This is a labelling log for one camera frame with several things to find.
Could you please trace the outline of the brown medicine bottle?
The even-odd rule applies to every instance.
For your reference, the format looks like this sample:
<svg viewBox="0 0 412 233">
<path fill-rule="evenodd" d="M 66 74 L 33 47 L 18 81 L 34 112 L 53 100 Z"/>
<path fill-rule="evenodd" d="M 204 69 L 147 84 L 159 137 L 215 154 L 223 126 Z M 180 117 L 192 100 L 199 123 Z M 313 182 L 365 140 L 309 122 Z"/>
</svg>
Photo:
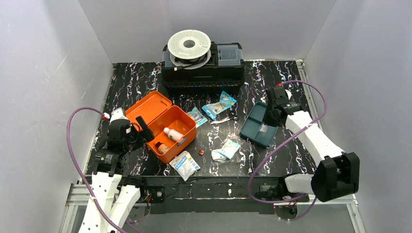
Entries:
<svg viewBox="0 0 412 233">
<path fill-rule="evenodd" d="M 156 148 L 157 152 L 161 155 L 167 153 L 170 150 L 169 147 L 166 144 L 161 143 L 161 142 L 157 142 L 155 144 L 155 148 Z"/>
</svg>

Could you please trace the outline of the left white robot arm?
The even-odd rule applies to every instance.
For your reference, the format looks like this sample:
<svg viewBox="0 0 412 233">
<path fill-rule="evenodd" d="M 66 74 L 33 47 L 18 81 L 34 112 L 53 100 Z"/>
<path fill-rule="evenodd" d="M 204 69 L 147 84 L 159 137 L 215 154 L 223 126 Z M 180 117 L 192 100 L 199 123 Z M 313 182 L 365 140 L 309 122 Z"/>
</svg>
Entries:
<svg viewBox="0 0 412 233">
<path fill-rule="evenodd" d="M 152 137 L 150 130 L 129 120 L 122 108 L 105 118 L 109 120 L 108 139 L 95 156 L 81 233 L 118 233 L 136 203 L 143 203 L 147 210 L 151 207 L 146 179 L 123 177 L 130 152 Z"/>
</svg>

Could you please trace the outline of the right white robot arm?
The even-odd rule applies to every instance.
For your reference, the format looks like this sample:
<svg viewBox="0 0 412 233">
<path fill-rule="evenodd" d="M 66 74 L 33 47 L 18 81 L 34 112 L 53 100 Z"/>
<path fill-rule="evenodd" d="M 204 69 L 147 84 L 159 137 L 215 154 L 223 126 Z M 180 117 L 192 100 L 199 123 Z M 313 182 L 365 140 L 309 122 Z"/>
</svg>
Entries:
<svg viewBox="0 0 412 233">
<path fill-rule="evenodd" d="M 359 190 L 360 159 L 335 145 L 312 121 L 304 107 L 291 100 L 282 86 L 266 90 L 268 106 L 263 118 L 268 126 L 285 126 L 298 139 L 315 162 L 314 174 L 286 175 L 275 189 L 281 197 L 292 193 L 312 194 L 321 202 L 334 200 Z"/>
</svg>

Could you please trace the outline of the white medicine bottle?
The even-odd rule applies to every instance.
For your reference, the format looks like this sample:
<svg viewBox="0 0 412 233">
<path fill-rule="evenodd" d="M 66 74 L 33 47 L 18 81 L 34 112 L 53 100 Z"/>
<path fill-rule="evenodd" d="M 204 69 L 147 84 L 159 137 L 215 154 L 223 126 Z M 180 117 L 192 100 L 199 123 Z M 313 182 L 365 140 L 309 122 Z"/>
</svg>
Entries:
<svg viewBox="0 0 412 233">
<path fill-rule="evenodd" d="M 175 142 L 179 142 L 184 137 L 182 133 L 167 127 L 163 129 L 163 132 L 168 136 L 168 138 L 172 139 Z"/>
</svg>

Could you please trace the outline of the teal divided tray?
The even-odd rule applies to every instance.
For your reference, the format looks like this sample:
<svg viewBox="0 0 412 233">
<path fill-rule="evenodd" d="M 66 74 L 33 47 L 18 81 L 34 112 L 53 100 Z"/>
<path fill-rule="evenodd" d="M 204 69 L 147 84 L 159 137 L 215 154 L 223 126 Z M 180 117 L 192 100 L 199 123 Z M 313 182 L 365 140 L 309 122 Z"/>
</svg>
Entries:
<svg viewBox="0 0 412 233">
<path fill-rule="evenodd" d="M 271 145 L 279 128 L 263 123 L 266 109 L 267 105 L 265 103 L 256 102 L 240 130 L 242 137 L 264 148 Z"/>
</svg>

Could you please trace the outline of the orange medicine box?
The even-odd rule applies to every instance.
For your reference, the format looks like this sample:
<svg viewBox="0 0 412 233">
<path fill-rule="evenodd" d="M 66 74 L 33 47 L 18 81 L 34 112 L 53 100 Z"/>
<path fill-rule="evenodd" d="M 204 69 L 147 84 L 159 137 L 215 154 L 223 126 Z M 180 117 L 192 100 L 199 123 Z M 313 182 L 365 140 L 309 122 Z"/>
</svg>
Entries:
<svg viewBox="0 0 412 233">
<path fill-rule="evenodd" d="M 196 122 L 158 91 L 150 92 L 128 108 L 125 113 L 126 117 L 134 123 L 137 122 L 136 117 L 142 116 L 154 135 L 154 140 L 146 142 L 146 144 L 164 163 L 169 163 L 179 155 L 197 135 Z M 179 142 L 173 141 L 163 132 L 165 127 L 182 133 L 184 137 Z M 159 154 L 155 148 L 157 142 L 166 144 L 170 150 L 163 155 Z"/>
</svg>

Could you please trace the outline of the clear bag with teal packet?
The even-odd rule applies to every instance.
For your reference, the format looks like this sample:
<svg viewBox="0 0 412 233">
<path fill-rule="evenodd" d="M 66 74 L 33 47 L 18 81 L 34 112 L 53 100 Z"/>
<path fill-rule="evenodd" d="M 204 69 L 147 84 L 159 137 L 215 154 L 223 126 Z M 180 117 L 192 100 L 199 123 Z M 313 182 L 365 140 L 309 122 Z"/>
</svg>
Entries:
<svg viewBox="0 0 412 233">
<path fill-rule="evenodd" d="M 242 144 L 243 141 L 239 136 L 228 135 L 217 149 L 211 151 L 212 161 L 223 164 L 239 163 Z"/>
</svg>

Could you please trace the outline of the white blue medicine sachet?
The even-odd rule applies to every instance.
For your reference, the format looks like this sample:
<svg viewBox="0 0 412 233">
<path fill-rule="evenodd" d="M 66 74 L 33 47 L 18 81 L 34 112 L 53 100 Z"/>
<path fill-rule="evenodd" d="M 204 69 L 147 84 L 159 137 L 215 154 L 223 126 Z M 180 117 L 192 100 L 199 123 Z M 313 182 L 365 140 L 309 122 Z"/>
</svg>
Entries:
<svg viewBox="0 0 412 233">
<path fill-rule="evenodd" d="M 187 181 L 196 171 L 200 170 L 200 166 L 187 151 L 181 152 L 169 162 L 169 165 L 179 174 L 183 181 Z"/>
</svg>

